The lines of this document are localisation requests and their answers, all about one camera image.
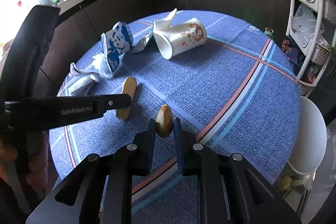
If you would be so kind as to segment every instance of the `white chair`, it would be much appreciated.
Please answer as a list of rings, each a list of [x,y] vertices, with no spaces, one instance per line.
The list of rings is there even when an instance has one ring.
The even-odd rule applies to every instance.
[[[288,165],[300,175],[313,173],[322,162],[327,148],[327,130],[317,106],[300,96],[300,125]]]

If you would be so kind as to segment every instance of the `white paper cup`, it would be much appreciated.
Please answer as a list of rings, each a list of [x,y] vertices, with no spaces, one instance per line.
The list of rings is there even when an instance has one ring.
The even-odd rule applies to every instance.
[[[197,18],[164,30],[155,30],[153,34],[161,55],[167,60],[207,40],[207,31]]]

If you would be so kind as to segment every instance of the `blue tablecloth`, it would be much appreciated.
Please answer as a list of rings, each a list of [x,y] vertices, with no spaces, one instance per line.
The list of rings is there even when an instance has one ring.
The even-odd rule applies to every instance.
[[[132,22],[134,42],[154,20],[168,13]],[[271,183],[293,148],[299,120],[299,92],[286,56],[265,34],[249,23],[220,13],[179,11],[173,25],[198,18],[207,29],[203,45],[163,59],[155,43],[143,52],[127,52],[114,79],[101,80],[89,95],[121,93],[126,77],[138,86],[127,121],[108,111],[103,118],[50,131],[50,145],[61,178],[90,153],[114,153],[147,129],[163,104],[182,127],[216,152],[243,154]],[[94,45],[78,62],[92,68]],[[66,96],[63,88],[59,96]],[[133,179],[133,223],[196,223],[195,177],[178,174],[173,134],[157,136],[151,175]]]

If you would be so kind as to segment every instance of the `window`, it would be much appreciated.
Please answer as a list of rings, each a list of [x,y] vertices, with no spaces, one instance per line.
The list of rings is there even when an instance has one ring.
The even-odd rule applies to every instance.
[[[13,39],[36,0],[0,0],[0,47]]]

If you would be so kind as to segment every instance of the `brown potato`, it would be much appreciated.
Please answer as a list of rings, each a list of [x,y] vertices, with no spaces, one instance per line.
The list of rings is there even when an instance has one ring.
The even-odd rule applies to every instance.
[[[155,129],[158,136],[167,138],[174,129],[174,116],[169,105],[163,105],[156,116]]]

